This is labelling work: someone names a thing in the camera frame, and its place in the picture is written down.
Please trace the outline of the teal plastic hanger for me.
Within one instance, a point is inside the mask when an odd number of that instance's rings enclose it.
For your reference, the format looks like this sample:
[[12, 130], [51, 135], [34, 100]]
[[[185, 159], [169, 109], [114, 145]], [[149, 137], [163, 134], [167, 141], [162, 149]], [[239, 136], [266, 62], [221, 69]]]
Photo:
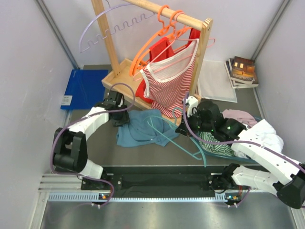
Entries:
[[161, 117], [158, 115], [149, 115], [144, 120], [147, 122], [149, 127], [151, 127], [157, 133], [161, 134], [161, 136], [169, 140], [170, 143], [174, 144], [176, 147], [178, 147], [180, 150], [185, 152], [194, 160], [201, 161], [204, 168], [207, 167], [206, 155], [203, 149], [200, 147], [200, 145], [196, 142], [196, 140], [194, 140], [192, 137], [191, 138], [182, 137], [182, 135], [179, 135], [179, 137], [176, 140], [170, 139], [155, 126], [155, 121], [154, 121], [155, 119], [164, 122], [169, 126], [171, 130], [174, 131], [178, 127], [177, 126], [178, 119], [176, 117], [174, 118], [173, 122], [170, 121], [169, 119], [166, 119], [165, 117]]

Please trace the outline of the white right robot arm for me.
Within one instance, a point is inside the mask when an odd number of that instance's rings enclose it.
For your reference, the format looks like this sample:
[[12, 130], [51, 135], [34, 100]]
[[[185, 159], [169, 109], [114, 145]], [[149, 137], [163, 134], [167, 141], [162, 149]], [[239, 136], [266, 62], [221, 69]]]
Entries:
[[213, 142], [214, 145], [228, 145], [267, 170], [264, 172], [232, 163], [225, 167], [221, 175], [226, 188], [257, 188], [275, 195], [291, 208], [304, 208], [305, 166], [267, 146], [260, 133], [268, 127], [266, 120], [247, 128], [237, 120], [224, 118], [218, 106], [210, 100], [199, 102], [197, 98], [186, 94], [182, 104], [182, 121], [176, 132], [193, 136], [202, 143], [205, 140], [197, 135], [198, 132], [211, 133], [217, 140]]

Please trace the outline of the blue tank top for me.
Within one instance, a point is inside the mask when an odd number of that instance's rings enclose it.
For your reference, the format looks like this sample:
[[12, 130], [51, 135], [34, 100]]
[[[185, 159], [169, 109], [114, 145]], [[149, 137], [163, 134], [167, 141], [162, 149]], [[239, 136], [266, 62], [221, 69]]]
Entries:
[[162, 119], [160, 110], [149, 109], [128, 112], [129, 123], [120, 126], [116, 135], [117, 145], [138, 147], [148, 144], [166, 146], [179, 135]]

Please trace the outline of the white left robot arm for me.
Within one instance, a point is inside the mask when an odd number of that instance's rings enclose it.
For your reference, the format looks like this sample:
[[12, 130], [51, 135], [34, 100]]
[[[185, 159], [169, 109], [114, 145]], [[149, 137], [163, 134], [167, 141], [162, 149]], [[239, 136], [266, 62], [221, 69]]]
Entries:
[[102, 166], [88, 159], [87, 140], [109, 121], [115, 127], [130, 121], [122, 93], [110, 91], [78, 122], [55, 131], [51, 162], [56, 171], [91, 177], [91, 183], [97, 189], [105, 188], [108, 178], [103, 175]]

